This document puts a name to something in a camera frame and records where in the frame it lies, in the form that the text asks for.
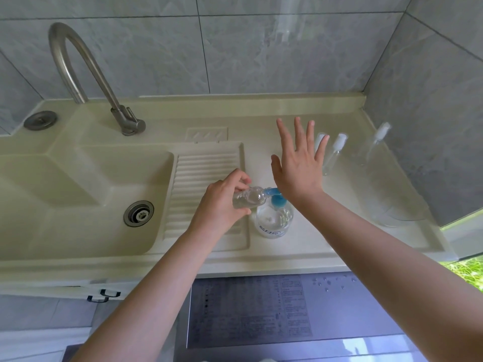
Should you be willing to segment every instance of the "hand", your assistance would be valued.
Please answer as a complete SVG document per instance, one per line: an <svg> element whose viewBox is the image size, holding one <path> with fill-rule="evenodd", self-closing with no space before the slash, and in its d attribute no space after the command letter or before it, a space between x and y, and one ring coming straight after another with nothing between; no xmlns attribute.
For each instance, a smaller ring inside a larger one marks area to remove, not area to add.
<svg viewBox="0 0 483 362"><path fill-rule="evenodd" d="M300 117L295 117L295 145L292 136L281 119L277 127L281 138L281 163L277 155L272 155L272 172L281 194L294 205L297 200L313 196L322 191L322 163L329 136L326 135L314 154L314 121L307 125L307 133L300 124Z"/></svg>
<svg viewBox="0 0 483 362"><path fill-rule="evenodd" d="M224 180L210 184L188 230L202 231L217 241L236 221L251 213L248 208L233 208L233 194L248 189L251 182L248 174L235 169Z"/></svg>

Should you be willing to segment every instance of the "sink drain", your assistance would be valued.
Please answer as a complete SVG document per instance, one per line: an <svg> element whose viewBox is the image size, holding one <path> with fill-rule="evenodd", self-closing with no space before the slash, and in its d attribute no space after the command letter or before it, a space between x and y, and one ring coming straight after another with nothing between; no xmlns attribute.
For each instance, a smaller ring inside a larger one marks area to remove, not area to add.
<svg viewBox="0 0 483 362"><path fill-rule="evenodd" d="M124 212L124 223L130 227L138 227L147 223L153 217L154 206L148 201L137 201Z"/></svg>

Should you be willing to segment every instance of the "cabinet handle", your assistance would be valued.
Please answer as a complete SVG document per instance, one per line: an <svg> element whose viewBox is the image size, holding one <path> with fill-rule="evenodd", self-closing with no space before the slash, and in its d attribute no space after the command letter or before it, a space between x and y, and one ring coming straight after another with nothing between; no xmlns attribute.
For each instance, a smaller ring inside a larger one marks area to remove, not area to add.
<svg viewBox="0 0 483 362"><path fill-rule="evenodd" d="M108 301L109 301L108 297L105 297L104 300L93 300L92 296L88 296L88 302L94 302L96 304L103 304L103 303L108 302Z"/></svg>
<svg viewBox="0 0 483 362"><path fill-rule="evenodd" d="M109 296L109 295L106 295L106 289L103 289L103 290L100 290L100 295L101 296L106 296L106 297L111 297L111 298L114 298L114 297L119 297L121 295L121 292L116 292L116 296Z"/></svg>

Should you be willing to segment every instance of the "stainless steel faucet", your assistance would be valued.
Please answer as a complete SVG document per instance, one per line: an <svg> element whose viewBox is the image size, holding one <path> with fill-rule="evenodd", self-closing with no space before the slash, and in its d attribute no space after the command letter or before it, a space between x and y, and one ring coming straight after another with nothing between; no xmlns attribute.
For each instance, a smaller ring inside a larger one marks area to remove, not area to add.
<svg viewBox="0 0 483 362"><path fill-rule="evenodd" d="M99 84L102 92L106 95L107 100L111 104L111 113L116 118L117 123L121 127L122 134L130 136L136 133L142 133L146 129L146 123L137 119L129 107L120 105L116 96L112 92L111 86L102 74L94 56L86 46L81 37L70 26L64 23L53 23L49 28L49 45L52 57L56 63L60 77L64 81L65 86L74 98L77 104L87 103L89 101L86 93L82 89L79 80L70 63L69 54L65 45L65 39L71 41L74 47L79 51L84 62L89 67L92 75Z"/></svg>

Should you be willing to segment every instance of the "blue bottle cap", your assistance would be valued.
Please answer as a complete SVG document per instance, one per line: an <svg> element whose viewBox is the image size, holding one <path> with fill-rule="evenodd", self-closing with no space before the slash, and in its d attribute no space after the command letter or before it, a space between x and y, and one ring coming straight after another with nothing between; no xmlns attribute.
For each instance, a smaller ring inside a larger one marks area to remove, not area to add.
<svg viewBox="0 0 483 362"><path fill-rule="evenodd" d="M281 208L287 204L287 200L282 197L281 194L275 194L272 196L272 206L275 208Z"/></svg>
<svg viewBox="0 0 483 362"><path fill-rule="evenodd" d="M280 191L278 190L278 188L266 188L266 189L263 189L263 193L265 195L276 195L276 194L280 194Z"/></svg>

